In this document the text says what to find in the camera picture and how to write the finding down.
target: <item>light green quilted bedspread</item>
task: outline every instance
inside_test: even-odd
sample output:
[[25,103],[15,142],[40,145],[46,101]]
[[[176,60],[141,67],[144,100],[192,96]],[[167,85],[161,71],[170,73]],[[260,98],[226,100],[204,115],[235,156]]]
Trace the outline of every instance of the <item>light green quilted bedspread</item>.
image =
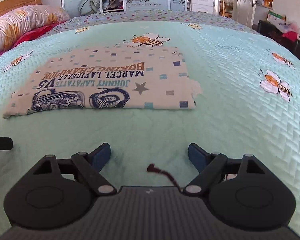
[[[300,235],[300,61],[261,35],[192,27],[146,21],[98,25],[24,42],[0,57],[0,136],[14,141],[11,151],[0,152],[0,234],[10,226],[5,194],[46,154],[68,158],[108,142],[112,156],[101,173],[117,188],[170,185],[165,177],[146,173],[150,163],[184,186],[197,175],[187,158],[194,142],[231,158],[246,153],[259,158],[295,195],[290,226]],[[146,33],[169,37],[164,46],[183,53],[190,78],[203,90],[195,110],[64,109],[2,118],[11,93],[48,58],[74,48],[114,46]],[[11,65],[20,55],[24,59]]]

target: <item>door handle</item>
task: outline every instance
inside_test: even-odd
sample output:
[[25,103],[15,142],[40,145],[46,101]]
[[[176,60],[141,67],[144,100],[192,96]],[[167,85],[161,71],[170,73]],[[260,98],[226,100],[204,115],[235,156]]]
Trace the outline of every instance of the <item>door handle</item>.
[[252,7],[254,7],[257,4],[257,0],[252,0]]

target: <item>black chair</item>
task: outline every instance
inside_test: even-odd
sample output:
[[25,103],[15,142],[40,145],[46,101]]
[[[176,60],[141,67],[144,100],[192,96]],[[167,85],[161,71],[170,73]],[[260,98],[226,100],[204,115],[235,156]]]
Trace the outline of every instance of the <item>black chair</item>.
[[300,60],[300,40],[292,42],[288,38],[282,37],[283,33],[266,21],[259,21],[257,32],[278,42]]

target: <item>metal screw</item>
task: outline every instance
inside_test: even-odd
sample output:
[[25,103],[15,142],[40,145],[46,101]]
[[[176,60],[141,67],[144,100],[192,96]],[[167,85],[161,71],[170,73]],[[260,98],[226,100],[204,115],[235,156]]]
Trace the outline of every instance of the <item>metal screw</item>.
[[98,191],[103,194],[111,193],[113,190],[114,190],[114,188],[110,185],[103,185],[103,186],[98,187]]
[[201,191],[201,187],[197,185],[189,185],[186,187],[186,191],[193,194],[199,193]]

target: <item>gray star print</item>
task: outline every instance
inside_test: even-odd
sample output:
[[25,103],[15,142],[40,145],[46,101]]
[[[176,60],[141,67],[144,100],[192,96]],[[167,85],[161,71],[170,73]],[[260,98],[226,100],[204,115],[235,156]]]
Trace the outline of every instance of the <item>gray star print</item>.
[[133,89],[133,91],[138,91],[139,95],[142,94],[143,91],[149,90],[148,88],[145,88],[146,83],[144,82],[143,84],[138,84],[136,83],[136,88]]

